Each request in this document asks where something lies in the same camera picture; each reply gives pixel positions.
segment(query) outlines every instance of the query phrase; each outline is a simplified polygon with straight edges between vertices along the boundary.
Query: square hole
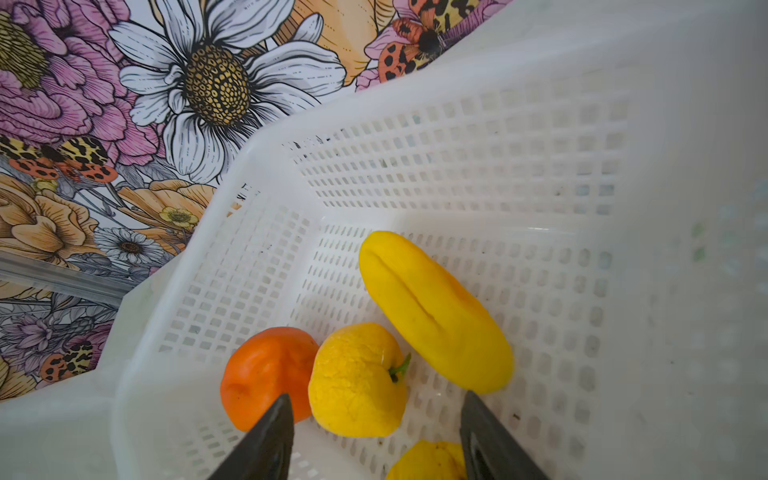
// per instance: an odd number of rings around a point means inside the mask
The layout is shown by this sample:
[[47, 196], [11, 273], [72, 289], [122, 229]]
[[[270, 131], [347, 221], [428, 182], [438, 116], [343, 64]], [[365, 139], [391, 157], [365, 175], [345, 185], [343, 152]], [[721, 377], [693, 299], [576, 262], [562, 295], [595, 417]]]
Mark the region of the square hole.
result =
[[611, 121], [623, 121], [627, 120], [628, 114], [629, 100], [616, 100], [615, 102], [611, 103], [611, 113], [609, 114], [608, 118]]
[[578, 138], [579, 151], [594, 151], [596, 146], [597, 146], [597, 141], [591, 135], [583, 135]]
[[544, 115], [535, 112], [528, 116], [528, 129], [531, 131], [541, 131], [546, 127]]
[[462, 103], [462, 111], [464, 112], [464, 115], [472, 115], [475, 113], [475, 103], [472, 101], [471, 98], [463, 98], [461, 100]]
[[577, 175], [591, 175], [592, 174], [592, 163], [585, 161], [585, 162], [579, 162], [578, 165], [576, 165], [576, 174]]
[[552, 126], [555, 128], [567, 128], [571, 123], [571, 112], [557, 110], [552, 114]]
[[525, 97], [529, 104], [536, 104], [544, 100], [544, 89], [541, 84], [525, 85]]
[[480, 105], [486, 111], [498, 110], [499, 98], [496, 93], [486, 93], [480, 95]]
[[552, 141], [552, 152], [555, 154], [565, 154], [569, 150], [570, 141], [567, 138], [555, 138]]
[[442, 105], [442, 112], [447, 118], [454, 118], [456, 116], [456, 107], [453, 104], [445, 103]]
[[600, 108], [596, 104], [585, 105], [579, 109], [578, 120], [582, 125], [594, 125], [600, 117]]
[[605, 72], [602, 70], [590, 71], [581, 76], [581, 91], [583, 93], [596, 93], [602, 91], [605, 86]]
[[522, 131], [522, 119], [520, 117], [509, 117], [505, 120], [507, 131], [516, 134]]
[[601, 173], [603, 175], [614, 175], [619, 170], [619, 161], [618, 160], [607, 160], [603, 162]]
[[624, 133], [614, 132], [605, 138], [605, 147], [608, 150], [619, 150], [624, 146]]
[[520, 103], [520, 94], [516, 90], [502, 90], [499, 92], [502, 97], [502, 103], [505, 107], [514, 107]]

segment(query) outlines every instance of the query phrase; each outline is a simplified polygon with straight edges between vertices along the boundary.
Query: orange flower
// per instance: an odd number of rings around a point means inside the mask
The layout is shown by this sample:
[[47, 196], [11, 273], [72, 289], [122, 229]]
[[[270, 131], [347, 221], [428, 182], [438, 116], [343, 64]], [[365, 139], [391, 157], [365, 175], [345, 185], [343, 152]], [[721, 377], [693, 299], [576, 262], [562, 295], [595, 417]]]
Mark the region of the orange flower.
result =
[[121, 212], [152, 227], [136, 231], [176, 255], [185, 248], [189, 234], [200, 221], [215, 192], [216, 188], [210, 185], [174, 179], [152, 182], [149, 188], [133, 190], [124, 187], [118, 194], [133, 205], [132, 208], [121, 208]]
[[[0, 174], [0, 251], [75, 268], [66, 261], [71, 255], [101, 253], [94, 242], [97, 225], [85, 207], [51, 190], [36, 194], [28, 185]], [[26, 290], [0, 284], [0, 298], [28, 296]]]

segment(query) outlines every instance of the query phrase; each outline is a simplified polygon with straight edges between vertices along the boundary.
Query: yellow pepper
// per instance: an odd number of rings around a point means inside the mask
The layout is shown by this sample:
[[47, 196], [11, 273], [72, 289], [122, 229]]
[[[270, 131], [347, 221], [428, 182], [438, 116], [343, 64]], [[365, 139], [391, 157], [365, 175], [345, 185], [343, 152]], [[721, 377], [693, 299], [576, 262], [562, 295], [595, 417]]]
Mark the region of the yellow pepper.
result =
[[491, 315], [450, 273], [396, 233], [371, 233], [360, 273], [395, 328], [445, 378], [478, 394], [504, 388], [515, 359]]
[[458, 443], [418, 442], [397, 461], [386, 480], [467, 480], [464, 452]]

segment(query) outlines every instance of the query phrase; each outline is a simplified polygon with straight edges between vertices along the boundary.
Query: yellow flower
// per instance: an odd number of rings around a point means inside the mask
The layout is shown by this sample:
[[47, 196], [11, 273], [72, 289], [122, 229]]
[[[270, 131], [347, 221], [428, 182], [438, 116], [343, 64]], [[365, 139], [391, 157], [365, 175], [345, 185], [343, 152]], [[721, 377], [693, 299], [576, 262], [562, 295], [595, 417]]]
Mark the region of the yellow flower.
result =
[[185, 208], [165, 207], [160, 211], [160, 218], [181, 228], [192, 228], [197, 225], [196, 215]]
[[43, 190], [50, 190], [55, 192], [58, 189], [58, 182], [56, 180], [44, 180], [42, 178], [35, 178], [35, 181], [32, 182], [32, 188], [34, 188], [35, 192], [37, 193], [40, 193]]

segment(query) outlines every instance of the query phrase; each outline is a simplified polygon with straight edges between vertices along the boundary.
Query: butterfly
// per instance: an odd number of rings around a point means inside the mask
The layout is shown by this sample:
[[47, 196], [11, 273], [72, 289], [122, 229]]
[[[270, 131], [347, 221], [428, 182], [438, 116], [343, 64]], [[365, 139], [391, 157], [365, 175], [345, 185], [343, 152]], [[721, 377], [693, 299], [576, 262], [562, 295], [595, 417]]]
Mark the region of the butterfly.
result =
[[37, 148], [0, 135], [0, 154], [5, 155], [16, 170], [46, 180], [63, 174], [75, 182], [85, 177], [106, 184], [118, 177], [117, 171], [107, 165], [107, 150], [100, 141], [90, 137], [72, 138], [56, 148], [46, 144]]
[[392, 22], [399, 37], [410, 41], [388, 44], [379, 56], [379, 80], [385, 82], [421, 70], [439, 57], [458, 38], [445, 34], [466, 18], [479, 0], [409, 0], [411, 11], [421, 24], [405, 18]]

